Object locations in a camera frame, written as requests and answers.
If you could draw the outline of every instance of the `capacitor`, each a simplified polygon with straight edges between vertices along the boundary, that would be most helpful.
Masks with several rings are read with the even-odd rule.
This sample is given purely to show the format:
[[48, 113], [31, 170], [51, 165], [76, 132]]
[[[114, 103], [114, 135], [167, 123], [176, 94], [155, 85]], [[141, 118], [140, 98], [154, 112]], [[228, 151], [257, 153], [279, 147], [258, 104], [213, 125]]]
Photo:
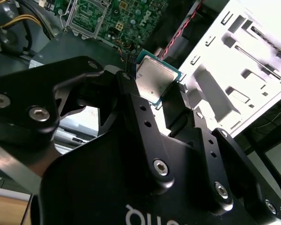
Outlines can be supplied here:
[[136, 15], [141, 15], [141, 11], [140, 11], [139, 9], [137, 9], [137, 10], [135, 11], [135, 14], [136, 14]]

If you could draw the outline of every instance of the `wooden surface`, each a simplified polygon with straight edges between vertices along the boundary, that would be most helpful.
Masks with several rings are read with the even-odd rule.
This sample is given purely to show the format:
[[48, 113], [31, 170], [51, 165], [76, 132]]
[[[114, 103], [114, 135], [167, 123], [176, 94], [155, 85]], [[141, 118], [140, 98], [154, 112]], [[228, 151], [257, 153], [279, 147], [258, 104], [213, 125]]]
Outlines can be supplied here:
[[[0, 225], [19, 225], [27, 202], [1, 197], [0, 196]], [[30, 225], [30, 212], [28, 213], [25, 225]]]

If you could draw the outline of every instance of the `red and black wire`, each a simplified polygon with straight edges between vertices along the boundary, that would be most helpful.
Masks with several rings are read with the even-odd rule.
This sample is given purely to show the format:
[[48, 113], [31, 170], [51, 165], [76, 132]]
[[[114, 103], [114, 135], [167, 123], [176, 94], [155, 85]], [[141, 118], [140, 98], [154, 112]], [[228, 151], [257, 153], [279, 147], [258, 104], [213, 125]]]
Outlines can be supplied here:
[[168, 53], [169, 49], [173, 46], [173, 44], [175, 43], [175, 41], [177, 40], [177, 38], [182, 34], [182, 31], [187, 27], [187, 25], [189, 24], [189, 22], [192, 20], [192, 18], [195, 17], [197, 11], [199, 10], [199, 8], [202, 5], [202, 2], [200, 2], [197, 7], [195, 8], [194, 12], [186, 19], [186, 21], [184, 22], [184, 24], [182, 25], [182, 27], [178, 30], [178, 32], [175, 34], [175, 36], [172, 38], [172, 40], [170, 41], [170, 43], [168, 44], [168, 46], [164, 49], [163, 52], [161, 52], [161, 54], [158, 56], [160, 59], [163, 60], [164, 56]]

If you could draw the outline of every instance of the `metal rod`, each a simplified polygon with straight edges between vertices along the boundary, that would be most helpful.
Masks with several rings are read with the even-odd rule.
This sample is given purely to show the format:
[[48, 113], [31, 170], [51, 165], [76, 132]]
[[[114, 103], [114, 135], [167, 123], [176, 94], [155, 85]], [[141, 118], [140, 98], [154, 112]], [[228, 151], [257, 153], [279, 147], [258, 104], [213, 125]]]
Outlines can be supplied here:
[[28, 203], [27, 203], [27, 206], [26, 206], [26, 209], [25, 209], [25, 212], [24, 212], [24, 215], [23, 215], [23, 217], [22, 217], [22, 220], [21, 220], [20, 225], [24, 225], [24, 223], [25, 223], [25, 220], [26, 220], [26, 217], [27, 217], [27, 214], [28, 214], [28, 210], [29, 210], [29, 207], [30, 207], [31, 202], [32, 202], [32, 198], [33, 198], [33, 195], [30, 195], [30, 197], [29, 197], [29, 200], [28, 200]]
[[263, 65], [261, 62], [259, 62], [257, 59], [255, 59], [253, 56], [251, 56], [248, 52], [246, 52], [244, 49], [242, 49], [239, 46], [235, 46], [235, 48], [241, 52], [242, 54], [244, 54], [245, 56], [248, 56], [251, 60], [253, 60], [254, 62], [256, 62], [258, 65], [260, 65], [263, 69], [266, 69], [270, 74], [272, 74], [274, 77], [276, 77], [278, 80], [281, 80], [281, 76], [276, 74], [275, 72], [271, 71], [269, 68], [267, 68], [265, 65]]

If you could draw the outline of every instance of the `green circuit board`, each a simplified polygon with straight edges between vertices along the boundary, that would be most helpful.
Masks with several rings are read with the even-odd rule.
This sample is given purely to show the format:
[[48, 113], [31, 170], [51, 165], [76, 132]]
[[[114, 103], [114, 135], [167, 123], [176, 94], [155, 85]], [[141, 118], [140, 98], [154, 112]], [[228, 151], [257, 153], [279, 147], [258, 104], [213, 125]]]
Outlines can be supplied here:
[[[85, 36], [120, 46], [124, 52], [140, 52], [169, 1], [78, 0], [70, 25]], [[55, 13], [59, 9], [65, 12], [68, 3], [56, 0]]]

